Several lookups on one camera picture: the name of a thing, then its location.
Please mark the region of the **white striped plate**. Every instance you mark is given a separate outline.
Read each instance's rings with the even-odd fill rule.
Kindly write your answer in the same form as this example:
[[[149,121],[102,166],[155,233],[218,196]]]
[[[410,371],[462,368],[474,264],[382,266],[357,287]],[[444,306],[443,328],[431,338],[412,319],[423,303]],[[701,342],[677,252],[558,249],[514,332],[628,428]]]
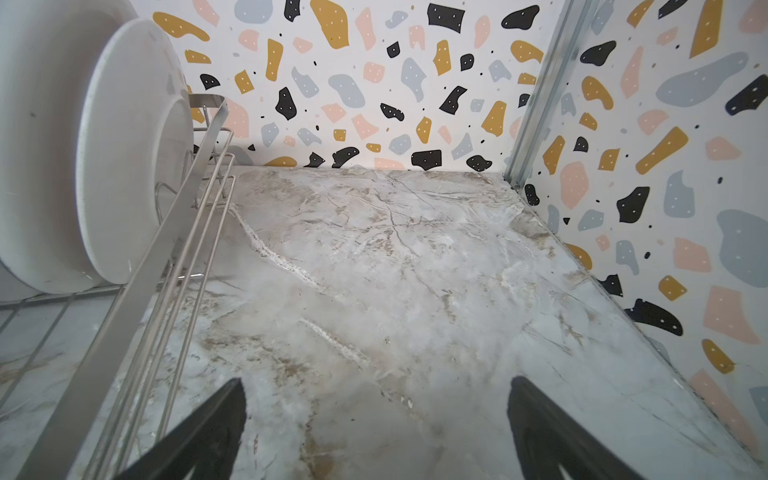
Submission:
[[[97,61],[77,143],[80,232],[104,280],[125,284],[138,269],[180,188],[193,135],[167,35],[150,20],[129,21]]]

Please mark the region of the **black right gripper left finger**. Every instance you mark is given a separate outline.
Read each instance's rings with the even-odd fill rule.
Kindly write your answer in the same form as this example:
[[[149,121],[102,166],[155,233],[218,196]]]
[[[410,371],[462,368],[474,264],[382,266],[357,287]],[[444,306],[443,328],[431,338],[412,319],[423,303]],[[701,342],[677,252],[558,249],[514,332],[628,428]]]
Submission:
[[[232,378],[119,479],[228,479],[247,418],[242,381]]]

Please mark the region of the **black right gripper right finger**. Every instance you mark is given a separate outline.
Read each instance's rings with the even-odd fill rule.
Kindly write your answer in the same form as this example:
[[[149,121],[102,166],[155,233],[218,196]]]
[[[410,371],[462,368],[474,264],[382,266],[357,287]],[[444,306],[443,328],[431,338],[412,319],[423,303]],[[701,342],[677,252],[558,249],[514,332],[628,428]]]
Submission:
[[[511,380],[507,417],[526,479],[639,479],[533,382]]]

